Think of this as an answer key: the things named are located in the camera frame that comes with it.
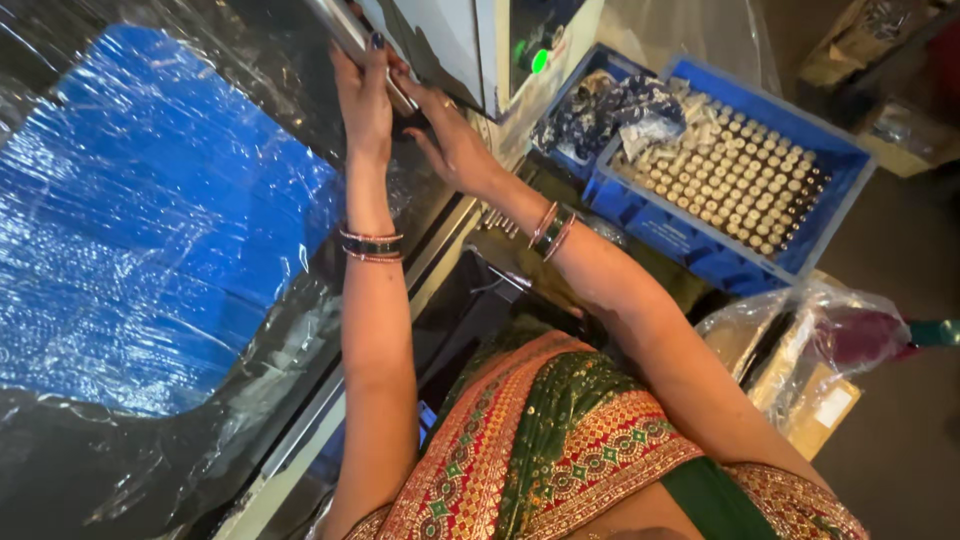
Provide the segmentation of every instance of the blue crate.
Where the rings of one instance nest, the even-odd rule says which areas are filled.
[[[597,69],[606,70],[608,73],[613,75],[617,81],[623,81],[629,77],[640,74],[649,75],[650,77],[657,76],[657,74],[653,71],[633,63],[632,61],[628,60],[627,57],[614,51],[607,45],[596,43],[592,48],[590,48],[589,51],[587,51],[583,59],[580,60],[580,63],[577,64],[577,67],[573,70],[573,73],[571,73],[566,79],[564,87],[562,87],[560,92],[557,93],[553,103],[551,103],[550,107],[547,108],[546,112],[543,114],[543,117],[549,118],[564,100],[566,94],[570,92],[570,89],[574,88],[576,85],[579,85],[580,82],[584,80],[584,77],[590,73],[593,73]],[[596,158],[593,158],[587,163],[580,163],[579,161],[571,159],[570,156],[556,149],[552,150],[547,156],[556,163],[559,163],[566,170],[573,173],[573,176],[585,182],[590,179],[590,175],[593,174],[593,169],[596,166]]]
[[[622,143],[619,136],[598,158],[584,201],[595,212],[727,292],[752,295],[801,281],[813,270],[876,164],[846,133],[701,62],[679,57],[662,78],[670,77],[689,80],[693,89],[710,94],[817,153],[817,163],[833,181],[806,215],[789,249],[769,260],[653,191],[620,177],[609,167]]]

